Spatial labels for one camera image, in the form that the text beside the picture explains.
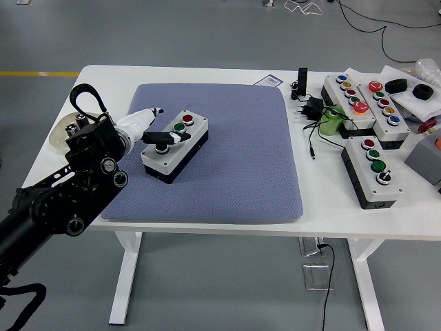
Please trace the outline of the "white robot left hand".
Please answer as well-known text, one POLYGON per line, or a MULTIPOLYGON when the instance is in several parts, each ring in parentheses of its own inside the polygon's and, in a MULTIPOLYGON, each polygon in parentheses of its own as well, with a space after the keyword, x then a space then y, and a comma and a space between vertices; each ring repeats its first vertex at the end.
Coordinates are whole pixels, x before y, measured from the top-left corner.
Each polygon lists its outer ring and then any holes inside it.
POLYGON ((146 144, 174 145, 191 138, 191 134, 186 132, 145 132, 155 121, 157 114, 162 112, 162 108, 146 108, 129 114, 116 122, 114 128, 127 152, 134 147, 137 141, 146 144))

